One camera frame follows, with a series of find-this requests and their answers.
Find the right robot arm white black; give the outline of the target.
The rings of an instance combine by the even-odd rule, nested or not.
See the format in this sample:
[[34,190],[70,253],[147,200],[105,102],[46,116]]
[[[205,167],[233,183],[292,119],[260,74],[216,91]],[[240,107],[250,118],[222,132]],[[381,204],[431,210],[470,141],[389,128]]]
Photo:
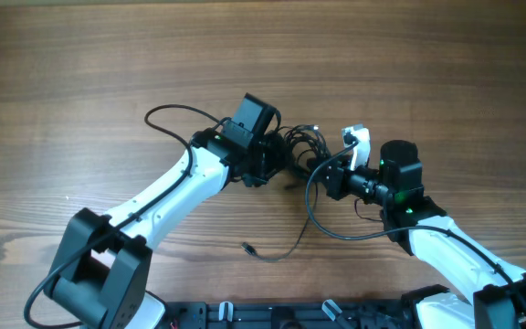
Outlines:
[[424,193],[422,164],[414,143],[392,140],[378,168],[355,166],[353,138],[331,158],[309,163],[308,182],[321,182],[329,197],[353,195],[381,208],[383,235],[429,264],[457,290],[433,285],[402,302],[417,328],[526,328],[526,270],[512,265],[464,233]]

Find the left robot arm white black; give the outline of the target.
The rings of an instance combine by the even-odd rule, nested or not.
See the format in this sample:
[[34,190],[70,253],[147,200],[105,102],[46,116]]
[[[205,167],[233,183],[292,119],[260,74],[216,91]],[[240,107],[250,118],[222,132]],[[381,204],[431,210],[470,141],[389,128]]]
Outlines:
[[184,141],[184,154],[127,202],[68,222],[38,289],[78,328],[157,328],[165,302],[147,292],[153,251],[190,212],[231,182],[262,186],[282,167],[272,105],[246,94],[237,112]]

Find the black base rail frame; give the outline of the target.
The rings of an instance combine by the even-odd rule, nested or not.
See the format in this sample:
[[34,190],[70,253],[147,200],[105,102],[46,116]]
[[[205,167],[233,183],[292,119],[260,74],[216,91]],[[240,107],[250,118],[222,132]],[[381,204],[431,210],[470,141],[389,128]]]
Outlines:
[[168,302],[161,329],[419,328],[400,300],[360,302]]

